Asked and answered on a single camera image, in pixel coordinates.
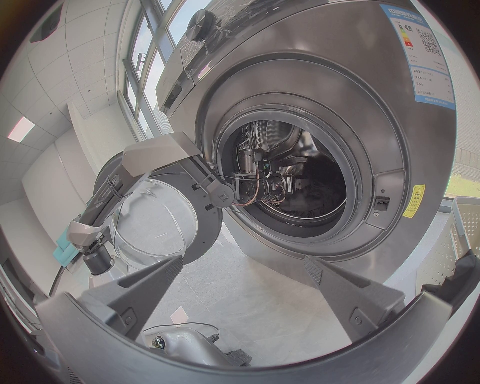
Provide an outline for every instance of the wall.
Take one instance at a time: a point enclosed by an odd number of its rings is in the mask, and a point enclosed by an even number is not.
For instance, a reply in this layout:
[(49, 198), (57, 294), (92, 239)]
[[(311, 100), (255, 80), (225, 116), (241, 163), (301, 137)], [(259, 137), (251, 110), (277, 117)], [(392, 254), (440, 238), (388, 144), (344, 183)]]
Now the wall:
[(47, 148), (27, 171), (22, 179), (26, 195), (53, 241), (85, 210), (95, 179), (73, 129)]
[(118, 103), (85, 120), (73, 103), (69, 103), (68, 108), (80, 145), (96, 175), (113, 156), (135, 144)]
[(42, 228), (28, 199), (0, 205), (0, 225), (22, 267), (48, 295), (60, 268), (53, 257), (57, 245)]

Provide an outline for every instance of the cable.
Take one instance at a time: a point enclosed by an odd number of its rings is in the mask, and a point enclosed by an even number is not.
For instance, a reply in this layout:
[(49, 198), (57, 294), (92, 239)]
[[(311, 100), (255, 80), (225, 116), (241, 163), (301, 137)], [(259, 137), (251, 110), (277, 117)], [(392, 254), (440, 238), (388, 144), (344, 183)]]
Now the cable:
[(198, 324), (198, 325), (206, 325), (206, 326), (209, 326), (209, 327), (212, 327), (212, 328), (215, 328), (216, 329), (216, 336), (219, 337), (220, 336), (220, 330), (218, 329), (218, 327), (212, 325), (212, 324), (207, 324), (207, 323), (196, 323), (196, 322), (188, 322), (188, 323), (180, 323), (180, 324), (163, 324), (163, 325), (155, 325), (153, 327), (150, 327), (150, 328), (147, 328), (147, 329), (144, 329), (144, 332), (146, 331), (149, 331), (150, 329), (154, 329), (154, 328), (159, 328), (159, 327), (173, 327), (173, 326), (176, 326), (176, 325), (185, 325), (185, 324)]
[(287, 198), (287, 192), (285, 191), (285, 188), (283, 188), (283, 185), (280, 185), (280, 188), (282, 189), (283, 191), (283, 199), (280, 200), (280, 201), (272, 201), (272, 200), (263, 200), (263, 202), (266, 202), (266, 203), (270, 203), (270, 204), (280, 204), (280, 203), (283, 203), (285, 201), (285, 199)]
[(248, 207), (249, 205), (252, 205), (255, 200), (257, 199), (257, 196), (258, 196), (258, 191), (260, 190), (260, 168), (258, 167), (258, 163), (256, 163), (257, 165), (257, 190), (255, 191), (255, 195), (253, 195), (252, 199), (248, 202), (248, 203), (245, 203), (245, 204), (235, 204), (235, 203), (232, 203), (232, 205), (236, 206), (236, 207)]
[(224, 175), (218, 175), (219, 177), (225, 177), (227, 179), (234, 179), (234, 180), (241, 180), (241, 181), (262, 181), (263, 179), (241, 179), (239, 177), (233, 177), (233, 176), (224, 176)]

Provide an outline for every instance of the washing machine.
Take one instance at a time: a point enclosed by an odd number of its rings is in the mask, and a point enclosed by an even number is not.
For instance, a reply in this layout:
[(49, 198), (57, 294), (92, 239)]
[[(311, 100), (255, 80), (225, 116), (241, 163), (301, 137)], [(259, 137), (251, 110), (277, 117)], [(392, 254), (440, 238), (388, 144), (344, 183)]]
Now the washing machine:
[(242, 251), (304, 284), (306, 255), (385, 282), (444, 196), (452, 82), (407, 0), (213, 1), (156, 91), (235, 190)]

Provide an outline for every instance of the ceiling tile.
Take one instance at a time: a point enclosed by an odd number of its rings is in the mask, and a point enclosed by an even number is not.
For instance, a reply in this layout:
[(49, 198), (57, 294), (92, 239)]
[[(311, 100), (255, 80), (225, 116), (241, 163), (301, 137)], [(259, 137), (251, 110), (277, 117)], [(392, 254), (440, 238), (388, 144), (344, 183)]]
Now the ceiling tile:
[(99, 97), (102, 94), (107, 93), (107, 86), (105, 85), (105, 79), (102, 79), (91, 86), (82, 89), (82, 96), (84, 97), (85, 103), (88, 103), (90, 100), (93, 100), (96, 97)]
[(22, 164), (33, 164), (35, 160), (38, 159), (38, 157), (42, 154), (42, 151), (39, 151), (38, 149), (35, 148), (30, 148), (30, 150), (27, 152), (25, 157), (22, 159), (21, 163)]
[(0, 180), (11, 179), (13, 173), (18, 168), (18, 163), (7, 163), (7, 166), (3, 169), (2, 173), (0, 174)]
[(12, 104), (21, 113), (25, 114), (44, 94), (45, 91), (36, 77), (34, 77), (20, 91)]
[(110, 59), (106, 59), (105, 63), (105, 77), (110, 77), (115, 74), (115, 58), (111, 57)]
[(33, 107), (25, 113), (25, 117), (31, 122), (37, 124), (42, 117), (53, 109), (53, 107), (55, 107), (55, 104), (52, 103), (47, 94), (44, 94), (35, 104), (33, 104)]
[(60, 14), (59, 26), (65, 25), (65, 20), (67, 18), (67, 8), (69, 3), (70, 3), (69, 1), (66, 1), (63, 3), (63, 7), (61, 9), (61, 14)]
[(77, 80), (78, 87), (81, 90), (104, 78), (105, 78), (105, 71), (103, 69), (103, 61), (100, 61), (94, 65), (91, 65), (90, 67), (85, 68), (75, 74), (75, 79)]
[(32, 52), (33, 48), (35, 48), (38, 44), (40, 44), (39, 41), (36, 41), (35, 43), (28, 43), (27, 44), (27, 53)]
[(84, 119), (92, 115), (88, 110), (88, 107), (86, 104), (83, 104), (82, 106), (78, 107), (78, 111), (80, 112), (80, 114)]
[(44, 68), (36, 76), (45, 91), (49, 91), (58, 83), (73, 75), (72, 67), (68, 57), (69, 54), (65, 53), (53, 63), (47, 65), (46, 68)]
[(67, 10), (67, 23), (97, 9), (108, 7), (110, 0), (70, 1)]
[(22, 118), (22, 114), (16, 110), (15, 107), (9, 105), (5, 113), (3, 114), (2, 119), (0, 120), (0, 135), (3, 137), (8, 137), (12, 129), (17, 125), (17, 123)]
[(103, 36), (72, 49), (68, 55), (73, 72), (81, 71), (103, 60)]
[(105, 79), (107, 83), (107, 91), (114, 91), (115, 90), (115, 76), (109, 76)]
[(29, 147), (33, 147), (35, 143), (43, 136), (45, 131), (41, 129), (38, 125), (32, 128), (32, 130), (28, 133), (27, 136), (22, 140), (23, 145), (27, 145)]
[(108, 8), (87, 13), (67, 23), (67, 49), (70, 51), (105, 34)]
[(22, 179), (8, 179), (5, 182), (4, 192), (18, 191), (22, 189)]
[(110, 35), (120, 30), (121, 20), (125, 11), (125, 3), (111, 5), (108, 10), (105, 34)]
[(48, 132), (45, 132), (34, 144), (33, 148), (45, 151), (57, 138)]
[(5, 79), (1, 89), (3, 95), (12, 102), (34, 76), (28, 57), (20, 60), (3, 77)]
[(11, 203), (12, 201), (15, 201), (15, 200), (23, 199), (24, 196), (20, 197), (22, 195), (21, 192), (22, 191), (13, 191), (13, 192), (4, 193), (0, 198), (0, 205)]
[(74, 94), (73, 96), (70, 96), (65, 101), (62, 101), (60, 104), (57, 105), (57, 108), (60, 110), (61, 113), (63, 113), (63, 115), (66, 118), (70, 117), (70, 111), (68, 110), (68, 102), (69, 101), (73, 101), (73, 103), (75, 104), (75, 106), (77, 108), (80, 105), (85, 104), (84, 98), (83, 98), (83, 96), (80, 92), (77, 92), (76, 94)]
[(9, 161), (11, 161), (12, 163), (20, 163), (29, 150), (30, 150), (30, 147), (27, 147), (22, 143), (18, 144), (17, 148), (15, 149), (15, 152), (10, 157)]
[(55, 105), (60, 104), (62, 101), (67, 100), (69, 97), (78, 93), (77, 81), (72, 75), (68, 79), (63, 80), (60, 84), (57, 84), (47, 92), (47, 95), (53, 101)]
[(87, 107), (92, 115), (108, 107), (109, 105), (110, 102), (108, 101), (108, 95), (106, 93), (94, 98), (87, 103)]
[(113, 33), (105, 36), (105, 45), (103, 47), (104, 58), (109, 59), (117, 54), (119, 34)]
[(53, 32), (48, 39), (40, 41), (28, 54), (28, 57), (33, 71), (39, 73), (65, 53), (67, 53), (67, 43), (65, 41), (65, 27), (63, 26)]
[(0, 93), (0, 117), (3, 116), (10, 102)]
[(38, 122), (38, 126), (42, 127), (45, 131), (48, 131), (49, 128), (53, 127), (60, 120), (64, 119), (65, 116), (57, 107), (54, 107), (49, 113), (47, 113), (42, 120)]
[(10, 157), (12, 157), (17, 147), (18, 147), (17, 142), (10, 139), (6, 139), (0, 151), (0, 161), (9, 161)]
[(113, 90), (108, 93), (108, 101), (110, 105), (118, 103), (117, 91)]
[(15, 172), (12, 174), (12, 177), (15, 178), (22, 178), (27, 173), (28, 169), (30, 168), (30, 164), (19, 164)]
[(65, 132), (67, 132), (72, 127), (72, 123), (66, 118), (63, 117), (58, 123), (53, 125), (50, 129), (48, 129), (48, 133), (51, 133), (55, 137), (62, 136)]

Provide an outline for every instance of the ceiling light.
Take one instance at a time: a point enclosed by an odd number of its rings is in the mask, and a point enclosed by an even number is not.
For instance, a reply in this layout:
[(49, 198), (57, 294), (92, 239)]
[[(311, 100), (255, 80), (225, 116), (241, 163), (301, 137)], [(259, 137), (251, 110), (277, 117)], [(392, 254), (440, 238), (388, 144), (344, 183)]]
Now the ceiling light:
[(28, 133), (32, 130), (33, 127), (35, 127), (35, 124), (33, 124), (26, 117), (22, 117), (17, 123), (17, 125), (15, 125), (13, 131), (10, 132), (8, 138), (10, 140), (14, 140), (20, 143), (25, 138), (25, 136), (28, 135)]

